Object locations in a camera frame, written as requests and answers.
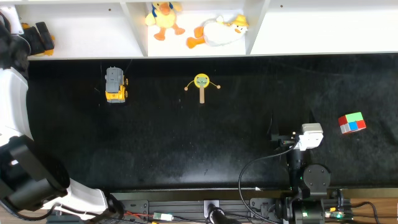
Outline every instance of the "yellow toy vehicle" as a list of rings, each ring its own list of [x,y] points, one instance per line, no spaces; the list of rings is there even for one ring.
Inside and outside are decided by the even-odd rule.
[[[123,70],[116,67],[106,69],[105,96],[108,103],[124,103],[127,99],[126,87],[129,80],[124,77]]]

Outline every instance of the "white plush duck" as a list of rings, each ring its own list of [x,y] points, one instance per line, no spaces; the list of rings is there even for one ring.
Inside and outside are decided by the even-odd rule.
[[[195,37],[187,39],[187,45],[190,49],[198,44],[208,44],[210,46],[221,46],[234,42],[240,39],[246,31],[248,31],[249,24],[246,22],[244,15],[238,15],[232,23],[224,22],[222,16],[217,17],[216,20],[211,19],[206,21],[203,26],[195,29]]]

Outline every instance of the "rubik's cube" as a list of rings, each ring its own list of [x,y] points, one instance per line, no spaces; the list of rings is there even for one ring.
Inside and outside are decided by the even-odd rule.
[[[344,115],[338,119],[338,123],[340,124],[341,132],[343,134],[366,128],[361,112]]]

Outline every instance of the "black table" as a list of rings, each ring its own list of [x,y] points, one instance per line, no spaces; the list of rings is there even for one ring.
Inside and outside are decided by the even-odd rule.
[[[106,68],[128,65],[127,103],[107,104]],[[183,89],[198,73],[221,85],[204,105],[199,89]],[[310,154],[331,187],[397,187],[397,88],[396,54],[41,61],[27,109],[40,150],[89,187],[235,188],[246,163],[279,152],[267,139],[272,111],[281,134],[313,112],[324,139]],[[342,135],[338,118],[358,111],[367,128]],[[287,188],[283,163],[254,164],[243,185]]]

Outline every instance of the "yellow hat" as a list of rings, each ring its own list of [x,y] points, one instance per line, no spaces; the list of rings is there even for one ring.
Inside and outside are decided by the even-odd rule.
[[[246,17],[244,15],[238,15],[235,19],[235,21],[232,22],[232,24],[238,25],[238,26],[249,26],[249,24],[246,22]]]

